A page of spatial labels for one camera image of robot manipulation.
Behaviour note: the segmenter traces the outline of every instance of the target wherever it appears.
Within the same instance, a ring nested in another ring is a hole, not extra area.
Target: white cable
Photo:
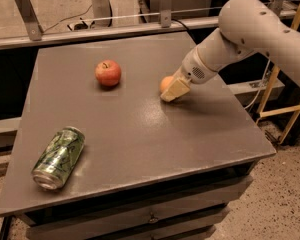
[[[257,91],[256,96],[253,98],[253,100],[250,102],[249,105],[247,105],[247,106],[244,107],[244,109],[248,109],[249,107],[251,107],[251,106],[254,104],[254,102],[256,101],[256,99],[258,98],[259,93],[260,93],[261,88],[262,88],[262,84],[263,84],[264,78],[265,78],[265,76],[266,76],[266,74],[267,74],[267,71],[268,71],[269,64],[270,64],[270,60],[268,60],[268,63],[267,63],[267,65],[266,65],[266,68],[264,69],[262,79],[261,79],[261,81],[259,82],[259,90]]]

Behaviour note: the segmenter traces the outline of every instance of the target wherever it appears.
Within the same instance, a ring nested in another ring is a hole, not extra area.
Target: red apple
[[[121,67],[113,60],[101,61],[95,69],[95,76],[100,84],[114,86],[120,81]]]

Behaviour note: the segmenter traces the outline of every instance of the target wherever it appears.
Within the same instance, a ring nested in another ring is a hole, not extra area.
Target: soda can
[[[32,170],[33,180],[49,190],[62,188],[76,165],[85,136],[68,126],[57,132]]]

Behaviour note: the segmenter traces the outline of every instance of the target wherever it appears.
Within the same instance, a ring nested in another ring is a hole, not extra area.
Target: table
[[[0,216],[27,223],[30,239],[202,239],[275,149],[219,76],[175,102],[161,79],[195,46],[169,33],[41,49],[5,184]],[[94,68],[122,67],[115,88]],[[65,126],[86,136],[65,187],[41,189],[31,170]]]

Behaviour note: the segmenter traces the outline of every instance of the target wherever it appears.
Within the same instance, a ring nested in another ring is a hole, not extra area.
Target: drawer knob
[[[157,217],[154,216],[153,213],[150,213],[150,219],[148,220],[148,223],[149,224],[154,224],[154,223],[157,223],[159,221],[159,219]]]

